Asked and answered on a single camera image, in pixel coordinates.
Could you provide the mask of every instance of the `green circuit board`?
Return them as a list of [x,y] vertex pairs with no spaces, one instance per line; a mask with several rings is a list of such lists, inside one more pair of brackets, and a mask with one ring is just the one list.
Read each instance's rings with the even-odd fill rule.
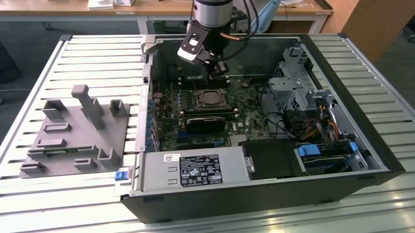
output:
[[271,137],[268,126],[263,120],[257,105],[259,93],[263,84],[252,84],[241,87],[244,78],[231,78],[225,89],[227,104],[237,108],[236,120],[225,122],[224,131],[213,134],[191,135],[180,129],[180,111],[184,106],[181,98],[187,98],[189,105],[193,105],[196,90],[181,90],[171,84],[163,91],[163,99],[159,107],[159,125],[161,128],[160,150],[183,150],[189,145],[212,144],[213,147],[229,147],[231,135],[244,134],[248,140],[267,139]]

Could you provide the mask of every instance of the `motherboard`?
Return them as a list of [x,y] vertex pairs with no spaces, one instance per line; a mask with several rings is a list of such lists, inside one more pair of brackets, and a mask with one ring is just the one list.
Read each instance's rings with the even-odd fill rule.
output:
[[155,95],[161,151],[237,146],[272,136],[257,104],[263,83],[249,84],[247,77],[227,78],[225,88],[187,83],[171,82]]

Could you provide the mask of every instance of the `power supply label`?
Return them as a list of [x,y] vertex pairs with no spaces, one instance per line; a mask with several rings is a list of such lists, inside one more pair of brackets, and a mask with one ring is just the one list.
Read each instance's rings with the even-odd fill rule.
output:
[[223,183],[217,154],[180,157],[183,187]]

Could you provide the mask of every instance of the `blue latch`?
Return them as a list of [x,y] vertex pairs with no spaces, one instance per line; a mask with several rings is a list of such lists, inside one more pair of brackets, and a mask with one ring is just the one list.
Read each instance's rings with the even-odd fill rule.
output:
[[125,181],[128,180],[128,171],[117,171],[115,173],[115,181]]
[[352,152],[357,152],[357,150],[359,150],[359,148],[357,148],[357,145],[356,145],[356,143],[355,142],[351,142],[349,143],[349,147],[351,147],[351,149],[352,149]]
[[300,148],[297,148],[297,151],[299,151],[300,157],[303,157],[305,155],[304,149],[300,147]]
[[320,155],[320,149],[316,144],[307,144],[301,145],[299,148],[299,155],[308,156],[308,155]]

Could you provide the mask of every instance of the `white box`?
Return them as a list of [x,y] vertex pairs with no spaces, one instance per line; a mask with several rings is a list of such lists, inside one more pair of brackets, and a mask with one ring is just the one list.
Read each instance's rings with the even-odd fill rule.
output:
[[135,3],[135,0],[113,0],[115,1],[115,5],[119,6],[131,6],[132,3]]
[[112,0],[88,0],[88,10],[105,10],[113,9],[113,2]]

